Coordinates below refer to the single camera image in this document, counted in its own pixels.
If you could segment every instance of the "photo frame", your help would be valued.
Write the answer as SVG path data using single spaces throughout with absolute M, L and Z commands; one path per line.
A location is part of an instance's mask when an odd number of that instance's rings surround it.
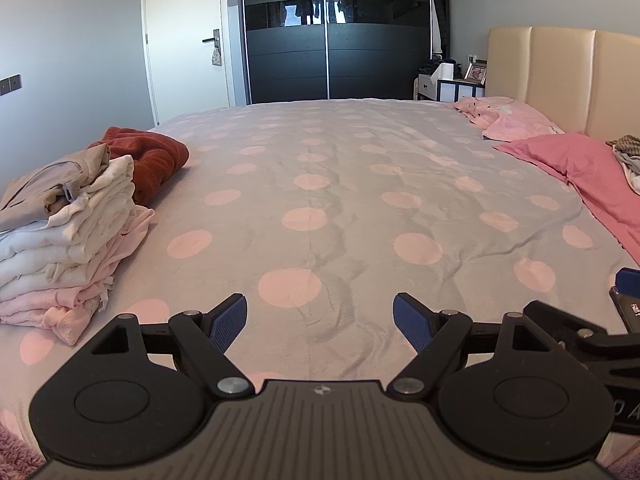
M 483 85 L 486 81 L 486 65 L 469 63 L 469 68 L 466 69 L 465 81 Z

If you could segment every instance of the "bed sheet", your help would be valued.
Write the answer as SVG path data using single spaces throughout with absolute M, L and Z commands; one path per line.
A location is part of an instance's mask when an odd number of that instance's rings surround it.
M 78 346 L 116 314 L 165 322 L 233 292 L 249 313 L 228 356 L 257 386 L 386 383 L 414 355 L 392 319 L 402 291 L 486 322 L 542 300 L 624 332 L 607 293 L 631 257 L 571 187 L 492 150 L 455 110 L 296 102 L 156 130 L 185 142 L 190 160 Z M 0 326 L 0 422 L 34 443 L 30 399 L 74 351 Z

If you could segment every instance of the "headboard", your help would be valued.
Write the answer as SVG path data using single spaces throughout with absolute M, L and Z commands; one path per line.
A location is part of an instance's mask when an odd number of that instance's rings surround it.
M 580 28 L 492 28 L 486 95 L 524 101 L 566 132 L 640 137 L 640 38 Z

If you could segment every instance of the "pink pillowcase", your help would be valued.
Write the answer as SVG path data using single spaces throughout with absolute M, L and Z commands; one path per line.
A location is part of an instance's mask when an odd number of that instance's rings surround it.
M 535 108 L 510 97 L 465 97 L 450 106 L 483 128 L 487 139 L 512 142 L 564 133 Z
M 593 215 L 640 265 L 640 196 L 604 142 L 583 134 L 548 135 L 494 146 L 571 183 Z

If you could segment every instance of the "sliding wardrobe door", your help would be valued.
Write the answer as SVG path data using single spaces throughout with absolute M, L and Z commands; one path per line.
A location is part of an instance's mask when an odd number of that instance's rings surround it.
M 244 0 L 253 103 L 327 99 L 323 0 Z
M 332 99 L 411 99 L 430 59 L 430 0 L 327 0 Z

